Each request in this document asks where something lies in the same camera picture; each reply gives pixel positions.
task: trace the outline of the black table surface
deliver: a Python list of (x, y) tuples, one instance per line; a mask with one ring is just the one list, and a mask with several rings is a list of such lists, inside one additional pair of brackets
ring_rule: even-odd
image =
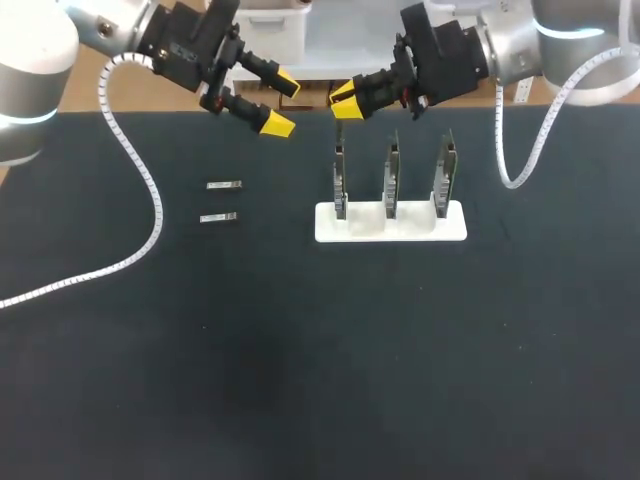
[[(508, 111), (513, 172), (543, 115)], [(139, 264), (0, 311), (0, 478), (639, 478), (640, 110), (568, 109), (517, 192), (490, 110), (348, 125), (352, 200), (380, 198), (396, 128), (401, 196), (427, 197), (453, 129), (469, 239), (410, 245), (315, 242), (334, 124), (294, 117), (287, 142), (120, 116), (166, 227)], [(0, 189), (0, 292), (109, 265), (151, 225), (102, 118), (63, 115)]]

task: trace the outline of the white holder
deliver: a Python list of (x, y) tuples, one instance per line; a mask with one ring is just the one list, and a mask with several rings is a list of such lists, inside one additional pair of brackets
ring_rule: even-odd
[(338, 220), (334, 203), (316, 206), (319, 243), (461, 242), (467, 224), (460, 202), (451, 201), (447, 218), (437, 218), (431, 201), (398, 202), (397, 219), (388, 220), (384, 202), (349, 202), (347, 219)]

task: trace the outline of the screw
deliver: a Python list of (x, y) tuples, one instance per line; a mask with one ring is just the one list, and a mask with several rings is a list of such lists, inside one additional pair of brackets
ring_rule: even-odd
[(100, 35), (102, 38), (109, 38), (111, 35), (113, 35), (113, 27), (106, 22), (100, 23), (98, 25), (98, 35)]

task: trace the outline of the metal plate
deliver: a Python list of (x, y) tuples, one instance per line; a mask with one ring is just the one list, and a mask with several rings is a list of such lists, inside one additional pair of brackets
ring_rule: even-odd
[(341, 121), (336, 123), (336, 159), (333, 164), (333, 203), (338, 220), (347, 219), (347, 170), (344, 158), (344, 135)]
[(395, 220), (398, 215), (398, 198), (400, 196), (400, 147), (398, 132), (389, 149), (389, 156), (384, 165), (384, 207), (387, 219)]
[(453, 193), (453, 182), (458, 168), (458, 151), (451, 131), (442, 137), (440, 155), (433, 183), (433, 203), (438, 218), (447, 218)]

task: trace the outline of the white cable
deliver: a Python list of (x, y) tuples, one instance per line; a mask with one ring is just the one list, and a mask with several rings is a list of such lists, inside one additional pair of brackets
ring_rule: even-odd
[(111, 112), (111, 107), (109, 106), (109, 100), (107, 98), (107, 86), (109, 84), (109, 79), (111, 78), (111, 74), (122, 64), (125, 63), (135, 63), (137, 65), (141, 65), (149, 70), (153, 70), (153, 63), (149, 57), (145, 57), (144, 55), (136, 54), (136, 53), (125, 53), (123, 55), (118, 55), (117, 57), (111, 59), (102, 70), (100, 74), (100, 82), (98, 84), (98, 98), (100, 101), (100, 110), (104, 115), (109, 128), (116, 136), (120, 144), (124, 147), (127, 154), (133, 161), (134, 165), (140, 172), (142, 179), (147, 185), (149, 189), (149, 193), (151, 194), (151, 199), (153, 200), (153, 207), (155, 210), (155, 223), (153, 225), (153, 230), (151, 232), (151, 236), (147, 240), (147, 242), (138, 250), (136, 253), (131, 255), (130, 257), (122, 260), (121, 262), (115, 263), (109, 267), (101, 268), (100, 270), (96, 270), (95, 272), (85, 273), (82, 275), (78, 275), (75, 277), (67, 278), (65, 280), (61, 280), (59, 282), (52, 283), (42, 288), (38, 288), (37, 290), (33, 290), (28, 293), (24, 293), (22, 295), (15, 296), (13, 298), (9, 298), (7, 300), (0, 301), (0, 309), (16, 305), (18, 303), (26, 302), (27, 300), (31, 300), (47, 293), (54, 292), (56, 290), (60, 290), (61, 288), (69, 287), (71, 285), (76, 285), (82, 282), (88, 282), (89, 280), (94, 280), (96, 278), (106, 277), (107, 275), (111, 275), (112, 273), (119, 272), (120, 270), (124, 270), (127, 267), (130, 267), (134, 263), (138, 262), (141, 258), (143, 258), (149, 251), (154, 247), (158, 238), (160, 237), (160, 233), (162, 232), (162, 224), (164, 219), (164, 212), (162, 208), (162, 200), (160, 198), (160, 192), (158, 192), (158, 188), (156, 187), (149, 170), (143, 163), (142, 159), (135, 151), (129, 139), (122, 132), (122, 129), (116, 122), (116, 119)]
[[(529, 156), (529, 160), (524, 167), (524, 170), (516, 178), (515, 180), (511, 180), (509, 178), (509, 174), (507, 173), (507, 166), (505, 164), (504, 159), (504, 143), (503, 143), (503, 124), (504, 124), (504, 89), (501, 86), (498, 86), (496, 89), (496, 129), (495, 129), (495, 139), (496, 139), (496, 156), (498, 159), (498, 170), (500, 171), (500, 178), (502, 179), (502, 183), (505, 187), (515, 190), (520, 188), (525, 182), (529, 179), (531, 174), (536, 168), (538, 164), (538, 160), (540, 159), (540, 154), (544, 148), (544, 145), (547, 141), (547, 137), (549, 136), (549, 132), (551, 131), (551, 127), (553, 127), (562, 106), (567, 101), (567, 98), (571, 94), (571, 92), (576, 88), (576, 86), (592, 71), (594, 71), (599, 66), (604, 63), (610, 62), (613, 59), (620, 58), (625, 56), (625, 52), (622, 48), (613, 48), (611, 50), (607, 50), (603, 52), (591, 60), (585, 62), (578, 70), (575, 71), (569, 80), (564, 84), (560, 92), (556, 96), (555, 100), (551, 104), (549, 111), (547, 112), (547, 116), (542, 122), (542, 127), (540, 128), (540, 132), (538, 133), (538, 137), (536, 138), (536, 142), (533, 145), (533, 149), (531, 150), (531, 155)], [(640, 50), (633, 50), (630, 53), (631, 56), (640, 57)]]

